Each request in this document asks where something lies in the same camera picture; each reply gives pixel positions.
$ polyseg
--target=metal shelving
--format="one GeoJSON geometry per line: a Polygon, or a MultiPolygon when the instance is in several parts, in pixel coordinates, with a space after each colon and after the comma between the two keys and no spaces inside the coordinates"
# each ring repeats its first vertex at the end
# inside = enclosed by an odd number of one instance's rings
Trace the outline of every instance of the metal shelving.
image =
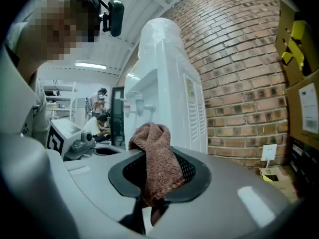
{"type": "Polygon", "coordinates": [[[58,119],[62,116],[58,116],[57,112],[69,112],[69,119],[72,121],[72,114],[74,114],[74,119],[76,120],[76,109],[78,104],[78,99],[75,94],[78,90],[75,88],[75,82],[73,85],[44,85],[43,89],[45,91],[68,91],[71,92],[71,97],[62,97],[62,96],[46,96],[47,101],[56,101],[58,102],[69,102],[68,108],[58,108],[47,106],[47,111],[53,111],[53,114],[48,115],[52,119],[58,119]]]}

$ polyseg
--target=ceiling light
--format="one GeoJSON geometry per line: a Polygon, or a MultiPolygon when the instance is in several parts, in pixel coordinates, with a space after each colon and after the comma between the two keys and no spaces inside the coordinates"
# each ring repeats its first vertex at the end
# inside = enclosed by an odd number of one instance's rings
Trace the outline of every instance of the ceiling light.
{"type": "Polygon", "coordinates": [[[76,66],[83,66],[83,67],[92,67],[98,69],[106,69],[106,66],[97,65],[97,64],[89,64],[89,63],[74,63],[76,66]]]}

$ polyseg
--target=cardboard box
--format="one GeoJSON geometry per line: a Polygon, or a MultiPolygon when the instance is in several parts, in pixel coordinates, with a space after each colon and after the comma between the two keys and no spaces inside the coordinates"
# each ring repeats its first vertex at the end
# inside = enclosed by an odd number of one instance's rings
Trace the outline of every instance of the cardboard box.
{"type": "Polygon", "coordinates": [[[293,185],[295,174],[291,167],[259,168],[261,177],[280,190],[288,200],[293,203],[298,199],[296,189],[293,185]]]}
{"type": "Polygon", "coordinates": [[[275,48],[280,57],[286,52],[282,63],[285,66],[290,86],[301,81],[319,67],[319,53],[312,39],[312,30],[303,21],[299,9],[291,0],[280,1],[280,19],[275,48]],[[295,52],[292,51],[290,45],[294,47],[295,52]],[[298,64],[296,57],[303,58],[303,66],[298,64]]]}
{"type": "Polygon", "coordinates": [[[319,150],[319,70],[287,89],[290,135],[319,150]]]}

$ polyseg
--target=electrical outlet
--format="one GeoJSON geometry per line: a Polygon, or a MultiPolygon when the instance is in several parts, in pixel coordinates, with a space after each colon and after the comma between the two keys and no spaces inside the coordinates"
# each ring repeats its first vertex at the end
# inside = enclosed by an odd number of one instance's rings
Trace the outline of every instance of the electrical outlet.
{"type": "Polygon", "coordinates": [[[276,156],[276,150],[277,150],[277,144],[264,145],[261,161],[274,160],[276,156]]]}

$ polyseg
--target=plastic wrap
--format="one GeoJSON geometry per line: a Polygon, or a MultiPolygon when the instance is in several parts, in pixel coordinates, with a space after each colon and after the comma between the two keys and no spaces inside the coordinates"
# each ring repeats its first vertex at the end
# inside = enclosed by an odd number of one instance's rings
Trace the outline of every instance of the plastic wrap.
{"type": "Polygon", "coordinates": [[[155,48],[161,41],[173,45],[183,56],[188,58],[178,25],[167,18],[155,18],[144,25],[141,32],[138,57],[140,58],[149,48],[155,48]]]}

